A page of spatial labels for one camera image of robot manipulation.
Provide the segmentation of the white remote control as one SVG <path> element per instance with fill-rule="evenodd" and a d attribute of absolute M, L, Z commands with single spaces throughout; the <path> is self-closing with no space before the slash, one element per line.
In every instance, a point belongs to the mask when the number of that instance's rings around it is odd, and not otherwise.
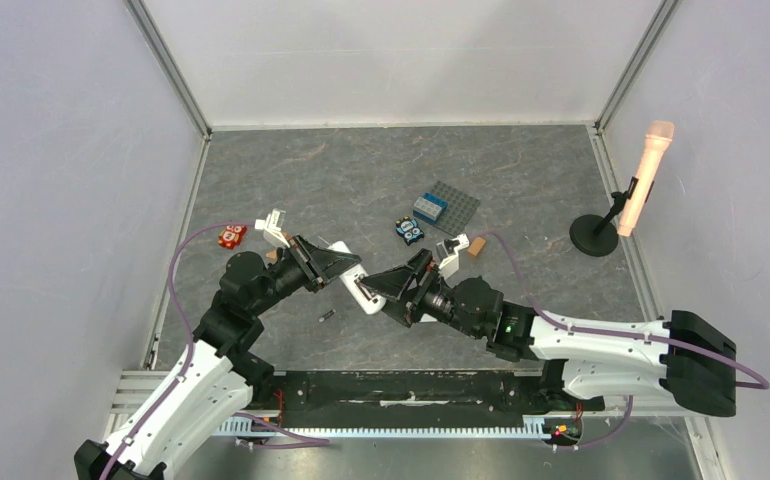
<path fill-rule="evenodd" d="M 361 309 L 367 315 L 374 315 L 385 306 L 385 300 L 361 283 L 366 276 L 366 269 L 358 263 L 343 272 L 339 279 Z"/>

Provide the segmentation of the black battery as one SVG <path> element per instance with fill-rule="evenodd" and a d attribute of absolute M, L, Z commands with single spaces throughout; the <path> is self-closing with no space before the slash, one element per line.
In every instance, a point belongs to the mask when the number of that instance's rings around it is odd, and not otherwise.
<path fill-rule="evenodd" d="M 334 316 L 334 315 L 335 315 L 335 313 L 336 313 L 336 311 L 335 311 L 334 309 L 330 309 L 329 311 L 327 311 L 326 313 L 322 314 L 322 315 L 321 315 L 321 316 L 318 318 L 318 323 L 323 323 L 323 322 L 325 322 L 327 319 L 329 319 L 329 318 L 331 318 L 332 316 Z"/>

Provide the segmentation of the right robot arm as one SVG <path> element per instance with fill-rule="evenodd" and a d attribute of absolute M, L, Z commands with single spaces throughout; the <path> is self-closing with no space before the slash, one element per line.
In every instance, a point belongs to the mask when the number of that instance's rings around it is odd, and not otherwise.
<path fill-rule="evenodd" d="M 448 285 L 426 249 L 359 284 L 384 298 L 384 312 L 407 327 L 432 319 L 485 341 L 502 360 L 544 362 L 538 392 L 552 408 L 619 395 L 670 397 L 714 417 L 737 412 L 730 365 L 736 344 L 693 312 L 626 324 L 539 314 L 505 300 L 480 276 Z"/>

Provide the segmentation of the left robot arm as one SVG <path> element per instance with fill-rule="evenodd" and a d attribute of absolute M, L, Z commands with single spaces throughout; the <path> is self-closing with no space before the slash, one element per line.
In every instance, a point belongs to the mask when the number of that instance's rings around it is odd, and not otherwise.
<path fill-rule="evenodd" d="M 251 251 L 233 255 L 176 366 L 107 440 L 78 448 L 78 477 L 173 478 L 226 420 L 274 398 L 273 366 L 250 351 L 264 330 L 261 314 L 300 289 L 324 289 L 360 262 L 301 236 L 271 264 Z"/>

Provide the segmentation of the large wooden block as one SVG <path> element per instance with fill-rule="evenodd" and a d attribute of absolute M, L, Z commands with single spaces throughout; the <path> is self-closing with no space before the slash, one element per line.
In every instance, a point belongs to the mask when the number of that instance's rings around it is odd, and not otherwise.
<path fill-rule="evenodd" d="M 290 234 L 288 234 L 287 232 L 284 232 L 284 233 L 283 233 L 283 236 L 284 236 L 284 238 L 285 238 L 286 240 L 289 240 L 289 239 L 291 238 L 291 235 L 290 235 Z M 266 257 L 267 257 L 267 258 L 268 258 L 270 261 L 272 261 L 272 262 L 275 262 L 275 261 L 277 260 L 277 258 L 278 258 L 278 255 L 277 255 L 277 250 L 273 250 L 273 251 L 271 251 L 271 252 L 268 252 L 268 253 L 266 254 Z"/>

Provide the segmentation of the small brown wooden block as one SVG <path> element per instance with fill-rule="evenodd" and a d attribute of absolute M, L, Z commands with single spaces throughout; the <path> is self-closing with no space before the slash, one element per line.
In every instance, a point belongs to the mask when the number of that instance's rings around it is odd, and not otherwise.
<path fill-rule="evenodd" d="M 467 253 L 473 257 L 478 257 L 484 249 L 485 245 L 486 240 L 481 236 L 477 236 L 471 240 L 467 249 Z"/>

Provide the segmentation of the grey lego brick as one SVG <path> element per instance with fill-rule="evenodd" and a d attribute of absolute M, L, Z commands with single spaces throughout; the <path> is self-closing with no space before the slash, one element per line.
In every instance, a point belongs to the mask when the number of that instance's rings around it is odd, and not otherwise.
<path fill-rule="evenodd" d="M 413 214 L 430 224 L 435 224 L 438 221 L 442 211 L 443 209 L 439 204 L 425 197 L 419 197 L 413 204 Z"/>

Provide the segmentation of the red owl toy block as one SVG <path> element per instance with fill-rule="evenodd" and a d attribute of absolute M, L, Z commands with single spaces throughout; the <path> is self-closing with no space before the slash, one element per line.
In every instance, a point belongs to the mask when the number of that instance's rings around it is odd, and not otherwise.
<path fill-rule="evenodd" d="M 247 231 L 245 224 L 226 225 L 219 233 L 217 243 L 225 249 L 234 250 L 242 243 Z"/>

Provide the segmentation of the blue lego brick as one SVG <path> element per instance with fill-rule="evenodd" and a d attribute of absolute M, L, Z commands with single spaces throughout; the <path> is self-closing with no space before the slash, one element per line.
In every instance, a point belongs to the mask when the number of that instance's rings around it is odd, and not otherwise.
<path fill-rule="evenodd" d="M 424 209 L 430 217 L 439 217 L 448 207 L 447 201 L 429 192 L 425 193 L 422 199 L 425 201 Z"/>

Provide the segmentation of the grey lego baseplate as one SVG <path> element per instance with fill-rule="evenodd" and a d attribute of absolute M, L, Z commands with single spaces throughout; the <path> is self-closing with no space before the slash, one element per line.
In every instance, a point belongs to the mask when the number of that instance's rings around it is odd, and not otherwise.
<path fill-rule="evenodd" d="M 477 198 L 441 181 L 437 181 L 424 196 L 434 197 L 447 204 L 433 226 L 452 236 L 464 232 L 480 205 Z"/>

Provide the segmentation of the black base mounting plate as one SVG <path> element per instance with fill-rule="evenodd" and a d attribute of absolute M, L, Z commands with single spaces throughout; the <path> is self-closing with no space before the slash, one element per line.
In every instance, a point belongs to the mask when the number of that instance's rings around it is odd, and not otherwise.
<path fill-rule="evenodd" d="M 250 410 L 286 428 L 516 427 L 524 416 L 601 412 L 536 370 L 287 371 L 257 389 Z"/>

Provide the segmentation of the black microphone stand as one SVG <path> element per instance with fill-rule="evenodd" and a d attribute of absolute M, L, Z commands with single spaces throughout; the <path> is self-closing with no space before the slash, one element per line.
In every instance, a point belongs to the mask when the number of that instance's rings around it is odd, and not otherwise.
<path fill-rule="evenodd" d="M 592 257 L 604 257 L 615 251 L 620 235 L 613 220 L 625 211 L 626 204 L 638 190 L 638 183 L 639 179 L 632 177 L 625 191 L 612 192 L 613 203 L 604 216 L 585 214 L 572 222 L 569 237 L 580 252 Z"/>

